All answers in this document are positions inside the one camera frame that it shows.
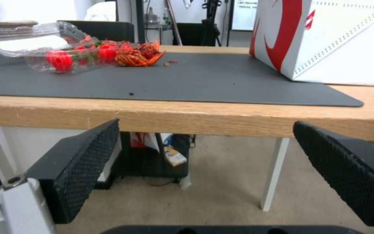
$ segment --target white box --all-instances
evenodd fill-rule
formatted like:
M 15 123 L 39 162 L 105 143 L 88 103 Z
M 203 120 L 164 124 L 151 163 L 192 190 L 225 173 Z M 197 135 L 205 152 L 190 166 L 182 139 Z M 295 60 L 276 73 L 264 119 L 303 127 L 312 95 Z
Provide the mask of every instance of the white box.
M 374 85 L 374 0 L 259 0 L 250 53 L 293 81 Z

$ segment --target red strawberry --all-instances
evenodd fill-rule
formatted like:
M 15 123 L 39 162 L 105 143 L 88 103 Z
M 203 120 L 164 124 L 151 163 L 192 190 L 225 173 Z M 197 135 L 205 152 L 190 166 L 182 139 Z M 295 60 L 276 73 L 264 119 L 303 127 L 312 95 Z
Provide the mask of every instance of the red strawberry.
M 87 58 L 87 52 L 86 47 L 84 46 L 77 46 L 74 48 L 74 50 L 77 50 L 77 55 L 79 59 L 77 60 L 80 65 L 86 65 L 89 62 L 89 59 Z
M 73 65 L 73 58 L 66 51 L 53 50 L 46 54 L 46 61 L 49 62 L 58 72 L 68 72 Z
M 115 60 L 116 56 L 116 45 L 113 44 L 103 44 L 99 47 L 98 57 L 100 61 L 105 63 L 110 63 Z
M 89 42 L 92 40 L 92 37 L 90 35 L 86 35 L 80 42 Z

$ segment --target white wall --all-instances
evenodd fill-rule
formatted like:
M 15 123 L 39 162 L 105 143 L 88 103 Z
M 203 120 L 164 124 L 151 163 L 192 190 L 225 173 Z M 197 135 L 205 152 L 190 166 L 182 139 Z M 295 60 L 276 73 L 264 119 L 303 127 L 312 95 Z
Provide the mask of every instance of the white wall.
M 229 29 L 229 15 L 230 15 L 230 1 L 228 4 L 224 3 L 217 8 L 215 23 L 221 34 L 220 40 L 223 39 L 222 45 L 227 44 L 227 31 Z M 206 18 L 206 9 L 202 9 L 203 0 L 194 0 L 190 8 L 186 9 L 184 1 L 171 0 L 172 8 L 177 22 L 180 23 L 201 23 L 202 19 Z M 166 6 L 165 0 L 151 0 L 150 7 L 152 6 L 154 14 L 162 18 L 164 14 L 164 7 Z M 144 11 L 147 11 L 147 2 L 144 3 Z M 148 39 L 155 41 L 158 38 L 157 31 L 148 31 Z M 229 46 L 233 47 L 248 47 L 251 43 L 251 32 L 230 32 Z
M 2 127 L 16 173 L 24 173 L 60 139 L 82 133 L 76 129 Z
M 0 20 L 82 20 L 95 0 L 0 0 Z
M 206 9 L 202 9 L 203 0 L 195 0 L 192 5 L 186 9 L 184 6 L 184 1 L 182 0 L 171 0 L 171 6 L 175 15 L 175 20 L 177 23 L 202 23 L 202 20 L 206 18 Z M 153 8 L 154 14 L 158 15 L 158 18 L 162 20 L 165 10 L 165 0 L 151 0 L 150 7 Z M 223 16 L 226 10 L 226 7 L 229 10 L 230 3 L 226 4 L 223 1 L 223 4 L 217 8 L 216 18 L 214 20 L 215 24 L 220 31 L 223 32 Z M 147 2 L 144 3 L 144 12 L 147 11 Z M 229 11 L 226 13 L 226 20 L 224 24 L 225 35 L 227 35 L 227 28 L 229 26 Z M 148 39 L 150 41 L 155 41 L 158 38 L 157 31 L 149 31 Z
M 118 15 L 120 22 L 131 22 L 131 5 L 135 6 L 135 0 L 117 0 L 118 1 Z

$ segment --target beige carpet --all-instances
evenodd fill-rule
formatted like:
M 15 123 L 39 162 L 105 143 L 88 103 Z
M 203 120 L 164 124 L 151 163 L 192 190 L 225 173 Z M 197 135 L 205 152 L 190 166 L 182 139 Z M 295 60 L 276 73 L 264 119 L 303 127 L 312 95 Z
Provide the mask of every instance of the beige carpet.
M 191 187 L 146 185 L 139 177 L 95 190 L 77 218 L 58 225 L 61 234 L 96 234 L 120 225 L 341 225 L 367 234 L 291 140 L 271 211 L 262 212 L 263 193 L 275 140 L 199 136 L 191 150 Z

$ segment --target plastic clamshell container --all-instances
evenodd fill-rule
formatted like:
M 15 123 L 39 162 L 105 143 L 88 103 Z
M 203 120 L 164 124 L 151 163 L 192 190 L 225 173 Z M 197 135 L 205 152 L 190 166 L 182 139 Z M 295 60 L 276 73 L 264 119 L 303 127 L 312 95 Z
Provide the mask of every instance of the plastic clamshell container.
M 98 59 L 98 48 L 94 42 L 69 44 L 68 48 L 52 50 L 38 49 L 24 56 L 27 64 L 39 72 L 73 73 L 108 65 Z
M 0 28 L 0 55 L 25 57 L 35 54 L 36 49 L 64 49 L 70 47 L 70 44 L 79 43 L 86 36 L 86 33 L 68 22 Z

